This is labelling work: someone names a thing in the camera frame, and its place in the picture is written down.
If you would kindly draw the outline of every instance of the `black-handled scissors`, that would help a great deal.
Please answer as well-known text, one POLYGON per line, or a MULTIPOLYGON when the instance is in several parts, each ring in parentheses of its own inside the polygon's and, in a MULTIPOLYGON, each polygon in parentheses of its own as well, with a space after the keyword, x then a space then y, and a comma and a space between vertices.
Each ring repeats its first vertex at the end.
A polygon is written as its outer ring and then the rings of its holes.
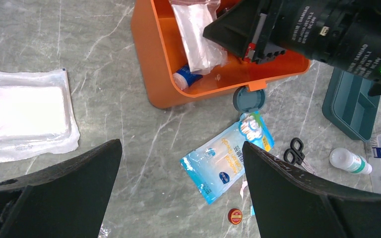
POLYGON ((293 138, 290 142, 290 149, 287 149, 284 152, 284 161, 290 164, 297 163, 298 165, 302 165, 303 160, 305 159, 305 154, 303 154, 303 147, 305 145, 303 144, 302 140, 299 138, 293 138), (292 155, 293 159, 289 160, 289 154, 292 155))

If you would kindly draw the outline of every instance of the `blue packet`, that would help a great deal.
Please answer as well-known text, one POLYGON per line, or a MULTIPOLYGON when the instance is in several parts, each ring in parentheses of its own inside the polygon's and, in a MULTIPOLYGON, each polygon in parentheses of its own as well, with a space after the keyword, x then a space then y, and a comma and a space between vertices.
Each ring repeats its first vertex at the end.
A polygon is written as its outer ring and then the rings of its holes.
POLYGON ((208 204, 245 173, 242 153, 245 141, 266 151, 274 146, 259 112, 242 114, 238 122, 181 159, 183 168, 208 204))

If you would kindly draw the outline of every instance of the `orange bin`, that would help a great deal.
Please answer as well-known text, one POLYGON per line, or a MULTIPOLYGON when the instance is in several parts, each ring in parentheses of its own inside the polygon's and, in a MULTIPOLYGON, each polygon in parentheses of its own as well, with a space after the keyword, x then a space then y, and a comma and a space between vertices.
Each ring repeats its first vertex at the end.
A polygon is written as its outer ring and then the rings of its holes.
MULTIPOLYGON (((222 0, 219 10, 238 1, 222 0)), ((309 60, 292 51, 264 64, 246 63, 228 53, 227 65, 215 67, 182 91, 174 83, 172 74, 187 60, 169 1, 136 0, 131 29, 148 99, 158 108, 232 93, 241 86, 247 86, 250 91, 264 89, 269 82, 309 69, 309 60)))

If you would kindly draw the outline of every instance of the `marble countertop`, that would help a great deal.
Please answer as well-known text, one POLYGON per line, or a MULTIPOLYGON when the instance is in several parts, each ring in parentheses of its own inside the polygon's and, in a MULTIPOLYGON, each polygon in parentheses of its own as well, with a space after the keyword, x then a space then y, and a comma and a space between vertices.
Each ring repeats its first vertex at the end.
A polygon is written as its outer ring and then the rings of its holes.
MULTIPOLYGON (((130 31, 133 9, 134 0, 0 0, 0 71, 66 68, 81 133, 74 152, 0 164, 0 181, 120 138, 124 154, 103 221, 107 237, 259 237, 255 217, 249 216, 248 189, 243 198, 239 194, 243 178, 207 205, 179 163, 237 120, 232 96, 153 107, 130 31), (227 220, 231 208, 243 211, 239 225, 227 220)), ((275 140, 271 152, 282 156, 299 137, 320 177, 371 191, 370 176, 329 163, 336 147, 365 153, 361 141, 349 139, 322 115, 331 73, 332 67, 314 62, 304 75, 268 84, 261 113, 275 140)), ((381 103, 375 131, 381 131, 381 103)))

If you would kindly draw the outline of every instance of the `teal tray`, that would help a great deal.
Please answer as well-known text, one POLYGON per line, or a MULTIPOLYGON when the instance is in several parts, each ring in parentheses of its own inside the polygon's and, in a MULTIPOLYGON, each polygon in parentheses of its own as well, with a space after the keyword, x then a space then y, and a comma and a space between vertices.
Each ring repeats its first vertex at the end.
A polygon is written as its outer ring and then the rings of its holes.
POLYGON ((367 95, 372 85, 372 81, 339 69, 332 74, 322 113, 352 140, 368 141, 372 136, 381 99, 367 95))

